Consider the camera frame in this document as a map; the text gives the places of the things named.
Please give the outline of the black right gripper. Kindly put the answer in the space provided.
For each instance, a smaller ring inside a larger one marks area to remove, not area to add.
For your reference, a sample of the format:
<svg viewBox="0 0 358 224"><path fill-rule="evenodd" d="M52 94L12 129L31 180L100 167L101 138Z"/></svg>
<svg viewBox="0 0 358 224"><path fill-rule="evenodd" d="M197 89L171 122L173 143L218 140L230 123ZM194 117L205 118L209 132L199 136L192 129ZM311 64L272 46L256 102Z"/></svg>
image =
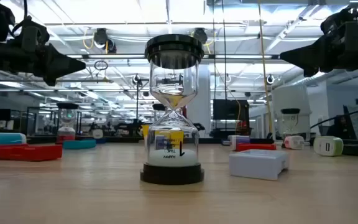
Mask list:
<svg viewBox="0 0 358 224"><path fill-rule="evenodd" d="M339 12L321 24L323 36L313 44L288 50L280 59L303 70L312 77L322 70L358 69L358 13Z"/></svg>

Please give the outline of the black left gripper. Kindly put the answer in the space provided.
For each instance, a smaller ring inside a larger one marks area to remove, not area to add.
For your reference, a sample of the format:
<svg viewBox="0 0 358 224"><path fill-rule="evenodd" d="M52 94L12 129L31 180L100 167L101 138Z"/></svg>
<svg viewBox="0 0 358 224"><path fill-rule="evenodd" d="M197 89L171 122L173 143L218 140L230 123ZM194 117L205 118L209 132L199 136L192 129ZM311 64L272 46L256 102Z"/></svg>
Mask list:
<svg viewBox="0 0 358 224"><path fill-rule="evenodd" d="M84 62L46 44L50 35L44 26L25 19L20 27L18 36L0 42L0 70L33 73L42 77L48 86L55 86L58 78L85 69Z"/></svg>

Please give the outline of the red sand hourglass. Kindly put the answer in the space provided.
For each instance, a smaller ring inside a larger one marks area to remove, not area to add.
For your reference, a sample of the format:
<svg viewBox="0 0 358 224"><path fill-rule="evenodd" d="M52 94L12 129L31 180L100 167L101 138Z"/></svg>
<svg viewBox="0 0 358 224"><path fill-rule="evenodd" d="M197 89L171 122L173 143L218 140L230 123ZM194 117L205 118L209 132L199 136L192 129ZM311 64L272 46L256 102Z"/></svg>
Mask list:
<svg viewBox="0 0 358 224"><path fill-rule="evenodd" d="M63 144L64 141L75 140L74 129L77 122L78 105L74 103L57 103L58 126L56 144Z"/></svg>

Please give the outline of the orange sand hourglass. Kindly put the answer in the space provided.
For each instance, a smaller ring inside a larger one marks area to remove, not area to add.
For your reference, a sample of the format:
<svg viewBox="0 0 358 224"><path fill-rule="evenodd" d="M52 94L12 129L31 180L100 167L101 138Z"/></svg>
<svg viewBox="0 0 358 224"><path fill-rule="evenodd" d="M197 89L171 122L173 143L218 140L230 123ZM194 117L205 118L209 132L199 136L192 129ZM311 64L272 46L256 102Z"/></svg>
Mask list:
<svg viewBox="0 0 358 224"><path fill-rule="evenodd" d="M281 109L282 113L282 132L283 138L297 135L297 125L299 122L298 115L300 109L298 108L284 108Z"/></svg>

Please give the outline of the pink USB wall charger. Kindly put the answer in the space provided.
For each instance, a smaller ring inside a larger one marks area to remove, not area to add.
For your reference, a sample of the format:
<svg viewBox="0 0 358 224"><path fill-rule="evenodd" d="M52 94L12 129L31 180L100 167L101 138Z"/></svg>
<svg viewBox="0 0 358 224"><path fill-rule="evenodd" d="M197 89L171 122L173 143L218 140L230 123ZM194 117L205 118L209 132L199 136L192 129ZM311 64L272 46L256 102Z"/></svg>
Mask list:
<svg viewBox="0 0 358 224"><path fill-rule="evenodd" d="M287 149L302 150L305 146L305 140L302 136L286 136L284 146Z"/></svg>

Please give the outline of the purple USB wall charger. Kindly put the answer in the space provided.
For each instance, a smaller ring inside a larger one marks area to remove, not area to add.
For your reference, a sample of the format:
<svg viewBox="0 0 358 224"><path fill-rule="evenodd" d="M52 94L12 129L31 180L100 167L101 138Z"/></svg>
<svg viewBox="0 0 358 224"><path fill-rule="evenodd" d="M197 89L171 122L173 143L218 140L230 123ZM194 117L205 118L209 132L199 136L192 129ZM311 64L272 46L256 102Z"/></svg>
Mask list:
<svg viewBox="0 0 358 224"><path fill-rule="evenodd" d="M228 140L230 140L232 146L236 146L238 144L249 144L250 143L249 136L229 135Z"/></svg>

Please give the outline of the white digital timer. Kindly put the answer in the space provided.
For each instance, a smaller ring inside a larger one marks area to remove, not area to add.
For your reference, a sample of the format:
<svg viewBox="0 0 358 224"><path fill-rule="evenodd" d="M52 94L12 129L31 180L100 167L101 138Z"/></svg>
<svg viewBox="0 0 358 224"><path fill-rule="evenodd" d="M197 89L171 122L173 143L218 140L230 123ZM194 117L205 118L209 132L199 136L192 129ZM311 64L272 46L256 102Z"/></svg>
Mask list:
<svg viewBox="0 0 358 224"><path fill-rule="evenodd" d="M285 151L250 149L229 155L229 173L236 177L278 180L289 165L289 154Z"/></svg>

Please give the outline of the black ceiling fixture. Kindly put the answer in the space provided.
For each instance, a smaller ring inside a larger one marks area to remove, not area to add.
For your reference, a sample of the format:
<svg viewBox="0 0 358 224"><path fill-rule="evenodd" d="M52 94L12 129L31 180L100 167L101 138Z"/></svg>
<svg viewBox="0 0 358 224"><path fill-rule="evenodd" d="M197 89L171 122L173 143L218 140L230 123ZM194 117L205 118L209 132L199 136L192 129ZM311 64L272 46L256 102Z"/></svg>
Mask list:
<svg viewBox="0 0 358 224"><path fill-rule="evenodd" d="M204 28L195 28L192 37L199 40L202 44L205 44L208 40L208 36Z"/></svg>
<svg viewBox="0 0 358 224"><path fill-rule="evenodd" d="M102 49L106 54L115 54L117 52L115 42L109 38L106 28L97 28L93 34L93 43L95 47Z"/></svg>

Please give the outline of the person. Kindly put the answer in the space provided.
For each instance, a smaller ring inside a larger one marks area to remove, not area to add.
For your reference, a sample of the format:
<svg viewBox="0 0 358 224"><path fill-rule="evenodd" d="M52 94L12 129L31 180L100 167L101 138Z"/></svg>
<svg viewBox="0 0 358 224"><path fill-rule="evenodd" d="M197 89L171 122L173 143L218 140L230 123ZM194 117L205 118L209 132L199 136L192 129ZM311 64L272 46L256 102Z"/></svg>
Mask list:
<svg viewBox="0 0 358 224"><path fill-rule="evenodd" d="M346 118L341 115L337 115L334 118L334 124L328 128L327 136L335 136L340 139L356 139L356 136L352 134L351 129L347 125Z"/></svg>

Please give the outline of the white sand hourglass black caps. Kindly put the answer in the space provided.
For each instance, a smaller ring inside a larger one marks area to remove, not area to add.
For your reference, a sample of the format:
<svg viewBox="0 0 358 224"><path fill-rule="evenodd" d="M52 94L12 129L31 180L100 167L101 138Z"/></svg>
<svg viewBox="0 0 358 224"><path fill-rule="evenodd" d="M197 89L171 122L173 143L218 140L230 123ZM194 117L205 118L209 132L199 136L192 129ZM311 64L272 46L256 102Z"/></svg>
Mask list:
<svg viewBox="0 0 358 224"><path fill-rule="evenodd" d="M183 114L198 94L198 67L203 56L203 44L189 35L158 35L146 43L150 94L165 112L149 126L147 160L140 172L144 182L186 185L204 179L198 160L199 131Z"/></svg>

